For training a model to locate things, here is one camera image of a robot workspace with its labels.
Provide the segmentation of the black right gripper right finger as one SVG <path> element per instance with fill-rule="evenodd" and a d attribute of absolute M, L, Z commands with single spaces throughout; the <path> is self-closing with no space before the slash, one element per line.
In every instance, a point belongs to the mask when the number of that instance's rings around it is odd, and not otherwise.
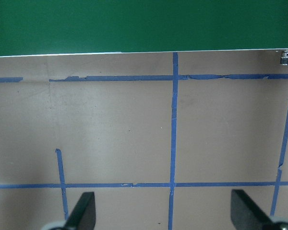
<path fill-rule="evenodd" d="M 230 219 L 236 230 L 272 230 L 273 221 L 242 189 L 232 189 Z"/>

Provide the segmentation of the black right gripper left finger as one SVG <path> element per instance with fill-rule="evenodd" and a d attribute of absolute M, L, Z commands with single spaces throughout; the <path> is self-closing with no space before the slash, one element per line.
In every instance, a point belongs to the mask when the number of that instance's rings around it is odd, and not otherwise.
<path fill-rule="evenodd" d="M 96 225 L 95 193 L 84 192 L 65 222 L 63 230 L 93 230 Z"/>

